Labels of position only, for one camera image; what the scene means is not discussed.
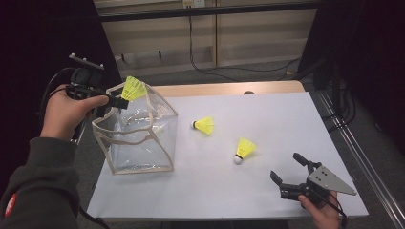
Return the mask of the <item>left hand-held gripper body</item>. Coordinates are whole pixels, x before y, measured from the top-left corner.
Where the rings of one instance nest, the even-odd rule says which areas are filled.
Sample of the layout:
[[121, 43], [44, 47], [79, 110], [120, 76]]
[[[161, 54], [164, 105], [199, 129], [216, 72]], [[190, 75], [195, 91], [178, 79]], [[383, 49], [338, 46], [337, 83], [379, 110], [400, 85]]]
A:
[[81, 64], [82, 67], [75, 69], [72, 73], [71, 82], [66, 88], [67, 96], [74, 100], [82, 100], [106, 95], [106, 92], [100, 86], [104, 66], [90, 62], [86, 57], [77, 57], [74, 53], [71, 53], [69, 57]]

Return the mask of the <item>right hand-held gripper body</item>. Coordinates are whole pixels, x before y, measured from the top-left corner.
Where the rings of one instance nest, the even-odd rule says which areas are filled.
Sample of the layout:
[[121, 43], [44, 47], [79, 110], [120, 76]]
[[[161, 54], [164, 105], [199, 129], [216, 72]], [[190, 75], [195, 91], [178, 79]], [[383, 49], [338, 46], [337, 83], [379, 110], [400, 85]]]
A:
[[325, 202], [331, 191], [356, 196], [357, 192], [326, 166], [320, 165], [309, 170], [306, 182], [298, 185], [279, 181], [281, 198], [297, 200], [303, 195], [313, 204]]

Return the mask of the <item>yellow shuttlecock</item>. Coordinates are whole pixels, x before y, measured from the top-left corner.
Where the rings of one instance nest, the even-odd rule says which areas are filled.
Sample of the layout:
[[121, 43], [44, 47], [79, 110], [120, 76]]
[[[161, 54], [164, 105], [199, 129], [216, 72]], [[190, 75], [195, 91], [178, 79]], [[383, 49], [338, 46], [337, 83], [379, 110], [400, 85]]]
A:
[[252, 154], [257, 146], [254, 142], [244, 137], [241, 137], [238, 142], [236, 154], [233, 157], [235, 164], [239, 165], [243, 162], [244, 158]]
[[199, 130], [206, 135], [211, 135], [213, 132], [214, 121], [211, 116], [204, 117], [200, 120], [192, 122], [192, 128]]
[[147, 94], [144, 83], [133, 76], [128, 76], [124, 82], [121, 97], [127, 101], [133, 101]]

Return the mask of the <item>clear bag with beige trim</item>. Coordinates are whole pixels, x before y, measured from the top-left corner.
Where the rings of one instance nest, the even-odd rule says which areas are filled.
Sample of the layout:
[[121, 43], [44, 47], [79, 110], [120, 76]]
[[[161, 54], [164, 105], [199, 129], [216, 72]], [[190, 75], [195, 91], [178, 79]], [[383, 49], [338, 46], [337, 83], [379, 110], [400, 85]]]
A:
[[135, 92], [126, 109], [113, 107], [92, 122], [94, 136], [114, 175], [171, 172], [178, 113], [143, 82]]

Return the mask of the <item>person's right hand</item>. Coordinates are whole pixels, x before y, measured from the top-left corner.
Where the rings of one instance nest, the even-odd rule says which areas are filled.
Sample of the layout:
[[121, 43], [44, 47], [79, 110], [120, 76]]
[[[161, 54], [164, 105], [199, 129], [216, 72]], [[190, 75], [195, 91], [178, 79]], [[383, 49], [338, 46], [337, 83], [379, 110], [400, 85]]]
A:
[[313, 205], [307, 197], [298, 197], [301, 205], [310, 213], [317, 229], [340, 229], [339, 213], [326, 204], [323, 207]]

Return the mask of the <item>person's left hand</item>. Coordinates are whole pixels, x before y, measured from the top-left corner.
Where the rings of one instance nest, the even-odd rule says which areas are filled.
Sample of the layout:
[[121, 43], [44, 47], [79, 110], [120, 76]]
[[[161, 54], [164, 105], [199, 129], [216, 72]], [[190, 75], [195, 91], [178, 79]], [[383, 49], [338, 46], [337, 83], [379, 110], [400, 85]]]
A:
[[58, 86], [48, 100], [40, 136], [70, 141], [75, 128], [91, 115], [91, 110], [108, 101], [106, 95], [74, 100], [66, 95], [66, 85]]

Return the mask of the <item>white table mat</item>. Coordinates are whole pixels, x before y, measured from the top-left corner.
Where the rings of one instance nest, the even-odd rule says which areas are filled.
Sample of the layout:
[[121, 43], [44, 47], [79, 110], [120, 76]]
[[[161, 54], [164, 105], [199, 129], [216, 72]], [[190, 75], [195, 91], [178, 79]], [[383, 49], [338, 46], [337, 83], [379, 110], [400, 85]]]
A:
[[[174, 170], [114, 175], [103, 167], [88, 206], [102, 219], [295, 219], [300, 204], [280, 197], [285, 183], [306, 181], [294, 153], [321, 162], [346, 183], [351, 177], [307, 93], [172, 97], [178, 113]], [[192, 122], [211, 116], [206, 135]], [[257, 146], [239, 165], [239, 139]]]

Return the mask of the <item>black curtain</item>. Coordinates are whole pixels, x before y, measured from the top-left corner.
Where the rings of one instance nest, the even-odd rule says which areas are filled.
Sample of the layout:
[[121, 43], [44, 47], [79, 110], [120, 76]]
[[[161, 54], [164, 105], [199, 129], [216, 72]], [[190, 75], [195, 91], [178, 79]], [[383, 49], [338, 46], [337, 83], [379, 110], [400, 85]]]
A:
[[71, 53], [102, 64], [105, 88], [120, 82], [94, 0], [0, 0], [0, 195], [40, 132], [43, 93]]
[[405, 155], [405, 0], [316, 1], [299, 70], [337, 67]]

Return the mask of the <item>black horizontal bar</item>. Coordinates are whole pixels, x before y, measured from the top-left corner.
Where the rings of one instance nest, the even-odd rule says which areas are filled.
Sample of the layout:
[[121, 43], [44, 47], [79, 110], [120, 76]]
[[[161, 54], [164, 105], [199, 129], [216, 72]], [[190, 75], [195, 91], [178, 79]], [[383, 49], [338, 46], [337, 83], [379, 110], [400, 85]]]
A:
[[208, 7], [189, 10], [182, 9], [182, 10], [155, 10], [155, 11], [141, 11], [141, 12], [106, 13], [101, 14], [98, 17], [98, 20], [100, 22], [120, 22], [120, 21], [165, 19], [165, 18], [191, 17], [191, 16], [253, 13], [266, 11], [312, 10], [317, 9], [320, 6], [321, 6], [320, 0], [310, 0], [306, 2]]

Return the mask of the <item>metal floor rail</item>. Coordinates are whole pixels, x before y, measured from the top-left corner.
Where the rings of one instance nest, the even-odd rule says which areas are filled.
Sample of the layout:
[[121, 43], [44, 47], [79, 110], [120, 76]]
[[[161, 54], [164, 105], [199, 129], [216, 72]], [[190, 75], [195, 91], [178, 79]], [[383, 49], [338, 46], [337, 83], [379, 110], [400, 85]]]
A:
[[74, 135], [71, 139], [72, 143], [78, 145], [81, 141], [81, 138], [84, 135], [84, 132], [88, 126], [89, 123], [89, 119], [85, 118], [84, 120], [82, 120], [78, 126], [75, 127], [75, 132]]
[[363, 200], [368, 215], [351, 217], [349, 229], [405, 229], [405, 157], [368, 111], [349, 100], [350, 116], [334, 115], [330, 95], [312, 95]]

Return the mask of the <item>white wall socket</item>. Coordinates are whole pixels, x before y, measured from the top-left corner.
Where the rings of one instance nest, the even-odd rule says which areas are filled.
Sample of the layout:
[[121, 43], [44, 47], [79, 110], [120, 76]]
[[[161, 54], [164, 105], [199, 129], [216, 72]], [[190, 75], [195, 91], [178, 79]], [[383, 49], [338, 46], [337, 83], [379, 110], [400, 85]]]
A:
[[205, 0], [182, 0], [185, 9], [204, 8]]

